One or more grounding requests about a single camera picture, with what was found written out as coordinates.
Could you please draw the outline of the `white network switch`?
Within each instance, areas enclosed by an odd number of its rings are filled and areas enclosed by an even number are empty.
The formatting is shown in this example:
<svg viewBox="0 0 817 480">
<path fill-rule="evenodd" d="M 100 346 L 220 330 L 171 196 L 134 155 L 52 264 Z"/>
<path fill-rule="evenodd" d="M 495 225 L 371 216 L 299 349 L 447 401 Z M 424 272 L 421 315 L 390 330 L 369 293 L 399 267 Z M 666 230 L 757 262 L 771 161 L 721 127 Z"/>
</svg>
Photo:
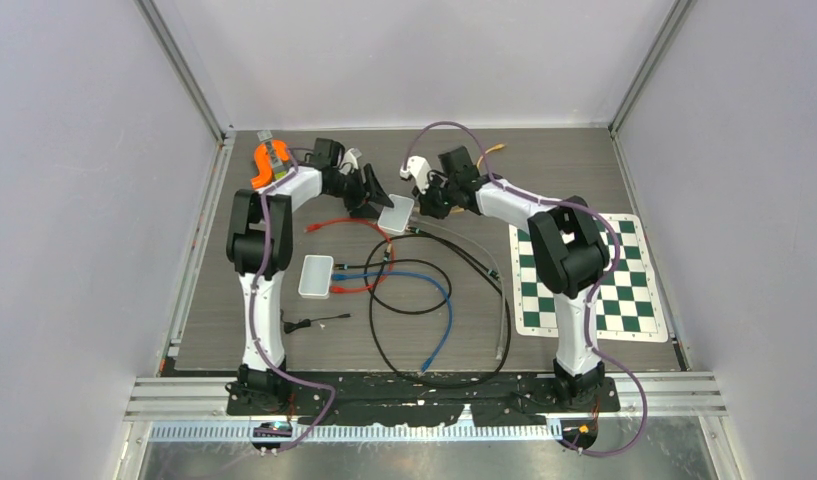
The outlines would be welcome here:
<svg viewBox="0 0 817 480">
<path fill-rule="evenodd" d="M 330 296 L 334 258 L 309 254 L 304 257 L 297 292 L 310 300 L 325 300 Z"/>
<path fill-rule="evenodd" d="M 411 197 L 389 194 L 392 206 L 385 206 L 377 219 L 377 226 L 389 235 L 401 235 L 408 227 L 415 201 Z"/>
</svg>

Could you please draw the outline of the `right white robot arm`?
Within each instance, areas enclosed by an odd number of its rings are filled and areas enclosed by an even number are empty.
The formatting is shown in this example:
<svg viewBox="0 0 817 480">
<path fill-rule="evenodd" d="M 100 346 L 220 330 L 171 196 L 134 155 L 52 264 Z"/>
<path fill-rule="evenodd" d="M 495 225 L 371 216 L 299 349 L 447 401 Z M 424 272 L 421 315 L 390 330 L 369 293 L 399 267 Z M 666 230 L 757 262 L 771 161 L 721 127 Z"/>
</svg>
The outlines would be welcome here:
<svg viewBox="0 0 817 480">
<path fill-rule="evenodd" d="M 611 257 L 597 226 L 598 214 L 579 197 L 543 197 L 496 174 L 482 174 L 463 147 L 439 159 L 439 173 L 421 156 L 408 157 L 400 168 L 401 178 L 415 184 L 412 193 L 421 214 L 443 219 L 460 207 L 528 233 L 537 278 L 555 305 L 553 395 L 568 410 L 582 409 L 605 378 L 596 352 L 594 303 Z"/>
</svg>

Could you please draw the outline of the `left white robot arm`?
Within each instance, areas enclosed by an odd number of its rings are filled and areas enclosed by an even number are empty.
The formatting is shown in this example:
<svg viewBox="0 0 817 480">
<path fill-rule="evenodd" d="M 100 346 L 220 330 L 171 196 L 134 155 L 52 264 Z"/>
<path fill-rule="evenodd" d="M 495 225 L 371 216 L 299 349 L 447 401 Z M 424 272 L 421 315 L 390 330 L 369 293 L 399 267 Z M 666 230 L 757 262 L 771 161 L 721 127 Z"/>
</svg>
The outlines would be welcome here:
<svg viewBox="0 0 817 480">
<path fill-rule="evenodd" d="M 286 371 L 281 288 L 294 248 L 293 214 L 322 195 L 340 199 L 353 219 L 378 215 L 392 201 L 361 153 L 336 140 L 318 138 L 302 160 L 284 141 L 262 138 L 253 153 L 257 170 L 238 190 L 226 240 L 244 300 L 245 344 L 234 381 L 227 386 L 233 408 L 277 414 L 286 409 L 294 380 Z"/>
</svg>

